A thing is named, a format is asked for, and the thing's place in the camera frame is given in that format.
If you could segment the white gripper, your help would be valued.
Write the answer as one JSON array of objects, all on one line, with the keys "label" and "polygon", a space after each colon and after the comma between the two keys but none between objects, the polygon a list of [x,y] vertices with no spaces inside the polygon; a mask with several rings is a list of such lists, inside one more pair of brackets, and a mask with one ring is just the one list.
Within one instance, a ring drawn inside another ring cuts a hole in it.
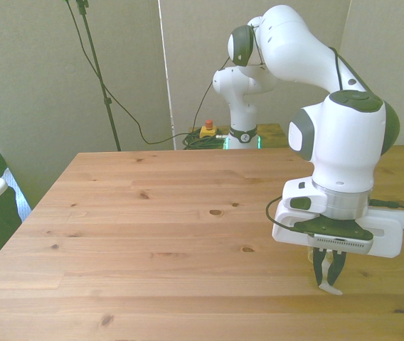
[{"label": "white gripper", "polygon": [[279,207],[272,237],[278,242],[313,248],[313,268],[317,285],[327,279],[323,270],[327,249],[333,250],[329,284],[341,274],[346,252],[395,257],[403,243],[404,211],[370,208],[356,220],[334,220],[323,215]]}]

